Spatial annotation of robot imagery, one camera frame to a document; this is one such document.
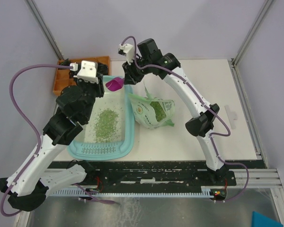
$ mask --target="white wall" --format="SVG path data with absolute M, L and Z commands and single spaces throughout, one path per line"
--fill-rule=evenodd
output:
M 179 58 L 234 58 L 264 0 L 35 0 L 67 58 L 117 54 L 129 35 Z
M 36 144 L 36 136 L 22 120 L 9 98 L 9 81 L 21 68 L 57 59 L 23 0 L 0 0 L 0 177 L 10 176 Z M 53 114 L 53 69 L 37 69 L 21 75 L 16 100 L 39 131 Z M 6 202 L 6 211 L 11 212 Z M 12 226 L 14 218 L 0 214 L 0 226 Z
M 284 0 L 268 13 L 239 70 L 268 162 L 284 186 Z

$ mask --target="robotic arm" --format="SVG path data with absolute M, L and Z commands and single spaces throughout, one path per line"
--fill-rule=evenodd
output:
M 176 57 L 171 53 L 163 56 L 153 39 L 147 39 L 137 46 L 141 57 L 139 55 L 135 56 L 134 46 L 130 44 L 119 45 L 119 54 L 126 55 L 127 60 L 122 65 L 125 72 L 124 84 L 135 85 L 143 79 L 144 75 L 149 73 L 159 76 L 169 84 L 181 97 L 191 113 L 192 119 L 185 124 L 185 127 L 190 134 L 198 139 L 204 152 L 209 172 L 214 179 L 223 177 L 228 169 L 218 158 L 210 139 L 210 134 L 213 132 L 213 121 L 215 120 L 212 112 L 217 114 L 220 109 L 219 106 L 217 104 L 211 105 L 201 96 L 185 75 Z M 184 80 L 166 72 L 166 70 L 162 70 L 162 68 L 176 73 Z
M 32 211 L 51 193 L 82 182 L 94 172 L 88 162 L 80 161 L 58 174 L 40 177 L 54 158 L 83 130 L 81 125 L 88 123 L 96 97 L 104 95 L 103 75 L 97 72 L 97 63 L 82 61 L 70 66 L 77 86 L 66 87 L 57 97 L 58 109 L 43 129 L 39 152 L 35 152 L 36 146 L 12 176 L 0 179 L 0 190 L 3 193 L 10 190 L 8 201 L 15 209 Z

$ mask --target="gray floor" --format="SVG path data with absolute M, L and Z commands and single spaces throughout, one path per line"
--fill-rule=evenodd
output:
M 237 193 L 228 190 L 228 194 Z M 214 204 L 195 198 L 109 198 L 120 203 L 49 197 L 31 212 L 28 227 L 250 227 L 252 211 L 279 221 L 270 189 L 247 190 L 239 199 Z

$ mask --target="white table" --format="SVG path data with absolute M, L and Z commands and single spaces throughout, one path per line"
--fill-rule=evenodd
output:
M 235 129 L 230 137 L 215 137 L 219 152 L 226 160 L 257 159 L 254 146 L 248 131 L 246 120 L 234 85 L 227 60 L 181 60 L 181 65 L 199 92 L 212 104 L 220 106 L 219 116 L 230 127 L 225 106 L 236 112 Z M 112 75 L 124 76 L 123 61 L 112 61 Z M 135 142 L 131 152 L 125 157 L 113 161 L 199 161 L 205 160 L 202 149 L 185 128 L 191 119 L 190 113 L 176 92 L 165 82 L 154 75 L 147 75 L 143 81 L 148 91 L 162 99 L 173 99 L 176 102 L 176 114 L 173 117 L 174 127 L 166 126 L 154 130 L 135 124 Z M 134 93 L 145 96 L 144 84 L 133 86 Z M 226 132 L 219 120 L 214 121 L 214 130 Z M 70 161 L 67 150 L 61 152 L 54 161 Z

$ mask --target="orange plastic crate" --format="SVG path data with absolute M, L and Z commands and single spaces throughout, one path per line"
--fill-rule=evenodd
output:
M 78 58 L 78 59 L 70 59 L 71 62 L 81 63 L 81 61 L 95 61 L 100 62 L 108 66 L 108 74 L 110 75 L 110 58 L 109 56 L 102 56 L 102 57 L 94 57 L 94 58 Z M 53 84 L 53 93 L 57 96 L 61 94 L 61 91 L 70 85 L 76 85 L 73 79 L 69 78 L 70 70 L 56 70 L 55 74 L 55 81 Z

